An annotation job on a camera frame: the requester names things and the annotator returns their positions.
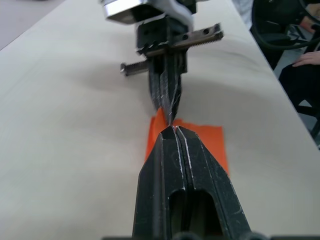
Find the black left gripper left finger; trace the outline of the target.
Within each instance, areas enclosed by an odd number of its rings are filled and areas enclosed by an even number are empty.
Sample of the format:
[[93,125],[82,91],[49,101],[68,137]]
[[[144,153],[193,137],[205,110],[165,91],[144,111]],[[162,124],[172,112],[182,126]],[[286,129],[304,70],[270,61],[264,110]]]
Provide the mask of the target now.
[[164,129],[142,166],[136,193],[133,237],[171,237],[171,196],[186,190],[175,129]]

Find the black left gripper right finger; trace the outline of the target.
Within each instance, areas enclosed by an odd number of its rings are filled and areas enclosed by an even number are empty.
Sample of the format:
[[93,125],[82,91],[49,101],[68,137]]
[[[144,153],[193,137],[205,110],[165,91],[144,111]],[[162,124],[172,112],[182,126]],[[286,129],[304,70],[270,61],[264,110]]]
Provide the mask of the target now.
[[176,128],[186,175],[181,230],[199,237],[244,237],[250,233],[231,180],[193,131]]

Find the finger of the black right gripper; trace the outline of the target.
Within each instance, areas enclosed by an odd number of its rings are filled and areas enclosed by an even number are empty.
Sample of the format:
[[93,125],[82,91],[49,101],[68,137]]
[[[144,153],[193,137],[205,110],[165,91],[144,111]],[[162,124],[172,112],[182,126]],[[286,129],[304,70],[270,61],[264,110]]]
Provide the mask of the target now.
[[162,106],[161,101],[161,88],[160,88],[160,76],[154,71],[148,73],[149,93],[155,108]]
[[160,75],[160,100],[167,125],[171,125],[176,118],[182,95],[181,76],[163,72]]

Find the seated person's bare hand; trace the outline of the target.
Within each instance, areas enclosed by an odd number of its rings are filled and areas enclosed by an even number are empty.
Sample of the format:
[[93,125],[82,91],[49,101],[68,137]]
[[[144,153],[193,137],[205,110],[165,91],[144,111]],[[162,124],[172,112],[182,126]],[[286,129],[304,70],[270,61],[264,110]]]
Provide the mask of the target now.
[[302,54],[293,64],[293,67],[304,65],[320,65],[320,51],[307,52]]

